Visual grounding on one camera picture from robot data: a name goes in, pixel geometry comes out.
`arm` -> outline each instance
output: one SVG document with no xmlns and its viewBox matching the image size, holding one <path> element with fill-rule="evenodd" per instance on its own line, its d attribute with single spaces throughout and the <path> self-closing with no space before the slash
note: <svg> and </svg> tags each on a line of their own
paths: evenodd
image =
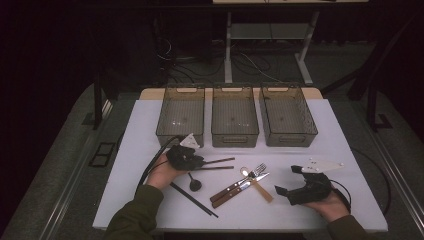
<svg viewBox="0 0 424 240">
<path fill-rule="evenodd" d="M 145 185 L 138 187 L 134 200 L 115 213 L 104 239 L 153 239 L 149 233 L 156 228 L 156 214 L 163 200 L 161 190 L 184 173 L 172 168 L 166 155 L 162 154 Z"/>
<path fill-rule="evenodd" d="M 314 209 L 327 220 L 327 230 L 333 240 L 377 239 L 365 232 L 364 228 L 356 221 L 355 217 L 350 215 L 339 196 L 334 192 L 331 192 L 322 201 L 304 205 Z"/>
</svg>

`floor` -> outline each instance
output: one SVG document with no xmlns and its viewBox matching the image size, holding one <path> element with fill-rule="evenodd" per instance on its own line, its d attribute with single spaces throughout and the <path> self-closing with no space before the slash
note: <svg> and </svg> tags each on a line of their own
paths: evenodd
<svg viewBox="0 0 424 240">
<path fill-rule="evenodd" d="M 302 82 L 293 54 L 296 42 L 235 42 L 232 46 L 233 82 Z M 306 64 L 313 87 L 322 89 L 361 66 L 371 53 L 371 43 L 313 44 Z M 169 71 L 169 82 L 223 82 L 224 49 L 214 42 L 212 61 L 198 62 L 186 53 Z M 389 231 L 376 233 L 379 239 L 424 239 L 423 226 L 417 224 L 423 211 L 424 147 L 390 101 L 379 94 L 377 113 L 384 114 L 393 128 L 370 130 L 365 123 L 366 98 L 350 101 L 350 84 L 326 94 L 368 184 L 385 213 Z M 75 103 L 55 143 L 37 173 L 25 198 L 2 239 L 101 239 L 102 230 L 92 228 L 113 160 L 125 131 L 137 92 L 121 93 L 116 101 L 106 102 L 104 120 L 92 130 L 87 118 L 93 113 L 90 86 Z M 89 167 L 101 143 L 113 143 L 108 165 Z M 386 178 L 391 195 L 388 196 Z M 330 239 L 325 231 L 305 233 L 308 240 Z M 167 234 L 165 239 L 178 239 Z M 220 235 L 216 239 L 292 239 L 280 234 Z"/>
</svg>

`hand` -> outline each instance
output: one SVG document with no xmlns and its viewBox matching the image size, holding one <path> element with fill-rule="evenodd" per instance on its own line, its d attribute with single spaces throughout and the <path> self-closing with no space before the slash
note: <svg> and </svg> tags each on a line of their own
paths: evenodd
<svg viewBox="0 0 424 240">
<path fill-rule="evenodd" d="M 146 185 L 153 186 L 159 190 L 167 187 L 176 177 L 187 173 L 187 171 L 174 169 L 165 154 L 159 156 L 152 169 L 147 177 Z"/>
<path fill-rule="evenodd" d="M 333 191 L 326 199 L 303 205 L 317 211 L 329 223 L 350 214 L 340 197 Z"/>
</svg>

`sleeve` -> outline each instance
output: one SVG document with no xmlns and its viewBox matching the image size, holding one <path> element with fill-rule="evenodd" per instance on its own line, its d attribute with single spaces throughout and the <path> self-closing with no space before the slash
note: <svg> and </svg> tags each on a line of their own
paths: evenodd
<svg viewBox="0 0 424 240">
<path fill-rule="evenodd" d="M 367 233 L 352 215 L 329 223 L 327 230 L 333 240 L 377 240 Z"/>
<path fill-rule="evenodd" d="M 149 233 L 156 228 L 156 214 L 162 200 L 163 194 L 159 189 L 140 186 L 134 200 L 115 213 L 104 239 L 153 239 Z"/>
</svg>

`plastic bin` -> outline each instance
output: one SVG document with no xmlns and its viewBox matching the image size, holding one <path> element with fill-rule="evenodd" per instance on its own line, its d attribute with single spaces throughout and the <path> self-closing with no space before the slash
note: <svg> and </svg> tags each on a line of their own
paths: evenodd
<svg viewBox="0 0 424 240">
<path fill-rule="evenodd" d="M 259 127 L 251 84 L 214 84 L 211 132 L 214 147 L 256 146 Z"/>
<path fill-rule="evenodd" d="M 165 145 L 173 136 L 193 133 L 203 147 L 204 109 L 204 84 L 168 84 L 156 128 L 160 145 Z M 178 143 L 175 139 L 168 146 Z"/>
<path fill-rule="evenodd" d="M 266 145 L 309 147 L 318 134 L 298 83 L 262 83 L 260 108 Z"/>
</svg>

